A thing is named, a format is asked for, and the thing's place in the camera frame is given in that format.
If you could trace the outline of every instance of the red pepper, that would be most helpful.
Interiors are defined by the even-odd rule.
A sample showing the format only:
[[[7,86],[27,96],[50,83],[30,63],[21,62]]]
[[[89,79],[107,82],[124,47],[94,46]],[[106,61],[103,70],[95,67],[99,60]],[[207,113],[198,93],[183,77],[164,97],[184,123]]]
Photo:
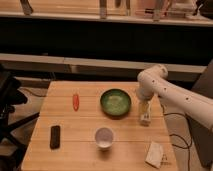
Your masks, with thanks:
[[[73,95],[72,102],[73,102],[73,109],[75,111],[77,111],[78,108],[79,108],[79,96],[78,96],[78,94]]]

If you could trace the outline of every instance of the paper cup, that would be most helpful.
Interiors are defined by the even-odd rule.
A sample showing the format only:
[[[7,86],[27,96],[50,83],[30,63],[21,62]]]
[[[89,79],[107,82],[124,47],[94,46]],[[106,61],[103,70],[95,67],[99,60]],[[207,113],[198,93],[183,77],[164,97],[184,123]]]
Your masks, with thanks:
[[[109,128],[99,128],[95,133],[95,142],[102,151],[112,146],[113,132]]]

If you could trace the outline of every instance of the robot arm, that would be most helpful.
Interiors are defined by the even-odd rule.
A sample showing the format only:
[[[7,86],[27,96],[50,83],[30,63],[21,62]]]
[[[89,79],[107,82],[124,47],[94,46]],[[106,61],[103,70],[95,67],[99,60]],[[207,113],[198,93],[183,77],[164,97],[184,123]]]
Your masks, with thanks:
[[[157,93],[213,132],[213,100],[169,83],[165,80],[167,76],[168,71],[163,65],[139,73],[137,97],[149,101]]]

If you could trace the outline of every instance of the black cable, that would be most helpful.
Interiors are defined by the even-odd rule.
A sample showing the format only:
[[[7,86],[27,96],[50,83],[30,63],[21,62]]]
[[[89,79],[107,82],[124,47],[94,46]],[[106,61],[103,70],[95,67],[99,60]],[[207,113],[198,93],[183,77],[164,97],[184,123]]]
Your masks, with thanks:
[[[171,112],[171,113],[165,113],[165,114],[164,114],[164,116],[170,116],[170,115],[178,115],[178,116],[184,117],[184,118],[186,119],[186,121],[187,121],[187,117],[186,117],[186,115],[185,115],[185,114],[183,114],[183,113]],[[189,147],[191,147],[191,146],[192,146],[193,141],[192,141],[192,136],[191,136],[191,134],[190,134],[190,133],[189,133],[189,135],[190,135],[190,143],[189,143]]]
[[[184,117],[184,118],[186,119],[186,121],[187,121],[187,117],[186,117],[186,115],[183,114],[183,113],[178,113],[178,112],[164,113],[164,116],[170,116],[170,115],[178,115],[178,116]],[[187,150],[187,151],[188,151],[188,161],[187,161],[188,171],[190,171],[190,159],[191,159],[190,148],[192,147],[192,143],[193,143],[193,141],[192,141],[192,136],[191,136],[190,133],[189,133],[189,135],[190,135],[190,143],[189,143],[189,144],[187,143],[187,141],[186,141],[183,137],[181,137],[181,136],[178,135],[178,134],[171,134],[171,135],[170,135],[171,137],[172,137],[172,136],[179,137],[179,138],[185,143],[186,146],[184,146],[184,147],[183,147],[183,146],[179,146],[179,145],[177,145],[177,144],[172,144],[172,146],[177,147],[177,148],[180,148],[180,149],[184,149],[184,150]]]
[[[171,137],[172,136],[176,136],[176,137],[179,137],[181,140],[183,140],[183,142],[185,143],[186,147],[182,147],[182,146],[179,146],[179,145],[176,145],[176,144],[172,144],[172,146],[174,147],[177,147],[177,148],[181,148],[181,149],[187,149],[188,151],[188,161],[187,161],[187,166],[188,166],[188,171],[190,171],[190,159],[191,159],[191,152],[190,152],[190,147],[189,147],[189,144],[187,143],[187,141],[181,137],[180,135],[177,135],[177,134],[171,134],[170,135]]]
[[[30,94],[32,94],[33,96],[36,96],[36,97],[46,97],[45,95],[36,94],[36,93],[32,92],[31,90],[29,90],[27,88],[20,88],[20,90],[27,91],[28,93],[30,93]]]

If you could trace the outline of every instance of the black chair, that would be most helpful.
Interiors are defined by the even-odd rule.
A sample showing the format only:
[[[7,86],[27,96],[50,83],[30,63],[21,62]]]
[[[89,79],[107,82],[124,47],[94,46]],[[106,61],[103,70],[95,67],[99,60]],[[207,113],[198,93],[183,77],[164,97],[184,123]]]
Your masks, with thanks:
[[[33,114],[10,125],[8,124],[9,114],[15,110],[12,105],[27,103],[27,97],[17,90],[20,86],[20,81],[15,79],[10,72],[4,70],[0,71],[0,142],[6,138],[17,146],[18,149],[24,151],[27,146],[17,140],[11,132],[36,119],[39,113]]]
[[[10,156],[0,155],[0,171],[17,171],[20,170],[21,162],[26,151],[21,149],[15,150]]]

